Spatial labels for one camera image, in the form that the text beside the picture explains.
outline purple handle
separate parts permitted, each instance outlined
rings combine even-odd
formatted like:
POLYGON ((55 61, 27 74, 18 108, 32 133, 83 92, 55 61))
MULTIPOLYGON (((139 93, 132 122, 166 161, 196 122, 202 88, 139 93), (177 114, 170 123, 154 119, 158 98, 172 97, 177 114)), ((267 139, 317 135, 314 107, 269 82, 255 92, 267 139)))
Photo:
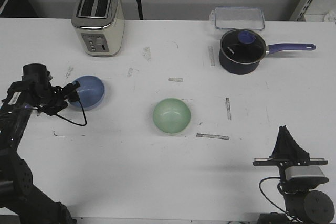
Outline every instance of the purple handle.
POLYGON ((273 54, 275 52, 283 50, 313 51, 315 49, 316 46, 314 44, 301 44, 301 43, 281 43, 268 46, 269 54, 273 54))

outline toaster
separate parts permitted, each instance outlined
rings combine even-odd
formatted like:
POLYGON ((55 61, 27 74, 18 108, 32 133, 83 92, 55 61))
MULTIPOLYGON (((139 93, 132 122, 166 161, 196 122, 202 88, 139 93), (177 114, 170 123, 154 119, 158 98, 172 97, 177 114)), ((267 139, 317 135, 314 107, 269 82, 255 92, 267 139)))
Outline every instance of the toaster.
POLYGON ((89 55, 108 57, 119 51, 125 28, 121 0, 77 0, 71 23, 89 55))

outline saucepan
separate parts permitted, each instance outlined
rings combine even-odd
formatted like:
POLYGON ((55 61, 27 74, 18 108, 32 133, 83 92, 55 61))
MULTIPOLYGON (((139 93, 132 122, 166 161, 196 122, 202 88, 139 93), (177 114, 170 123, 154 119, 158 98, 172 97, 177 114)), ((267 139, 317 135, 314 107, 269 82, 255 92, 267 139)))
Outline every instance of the saucepan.
POLYGON ((263 38, 254 31, 233 29, 222 36, 219 51, 220 64, 234 74, 247 74, 257 68, 265 55, 284 50, 312 51, 314 44, 282 43, 266 46, 263 38))

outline plastic food container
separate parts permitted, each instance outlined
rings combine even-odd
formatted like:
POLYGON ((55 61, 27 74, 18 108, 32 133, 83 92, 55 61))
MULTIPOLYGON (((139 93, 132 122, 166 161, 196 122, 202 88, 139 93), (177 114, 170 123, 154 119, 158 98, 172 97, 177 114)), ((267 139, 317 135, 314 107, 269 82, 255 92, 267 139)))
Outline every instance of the plastic food container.
POLYGON ((264 14, 257 7, 217 6, 211 11, 209 20, 214 26, 214 35, 222 35, 232 29, 249 29, 261 31, 265 28, 264 14))

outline table surface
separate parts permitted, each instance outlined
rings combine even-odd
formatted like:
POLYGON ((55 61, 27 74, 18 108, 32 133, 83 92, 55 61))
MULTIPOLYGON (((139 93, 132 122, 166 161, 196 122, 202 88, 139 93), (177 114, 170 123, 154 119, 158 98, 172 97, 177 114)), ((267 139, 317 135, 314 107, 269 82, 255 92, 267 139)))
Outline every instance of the table surface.
MULTIPOLYGON (((68 19, 3 18, 0 28, 3 98, 29 63, 45 64, 54 86, 83 75, 105 85, 87 126, 33 114, 18 149, 34 184, 73 216, 254 221, 277 211, 258 189, 277 168, 252 161, 271 154, 281 125, 311 157, 329 160, 321 169, 330 181, 317 189, 336 202, 335 23, 266 22, 266 44, 317 48, 269 55, 244 76, 219 64, 209 22, 127 20, 121 50, 106 58, 84 53, 68 19), (173 136, 152 122, 155 105, 168 97, 182 99, 192 114, 173 136)), ((60 114, 83 120, 74 108, 60 114)), ((265 193, 284 207, 276 184, 265 182, 265 193)))

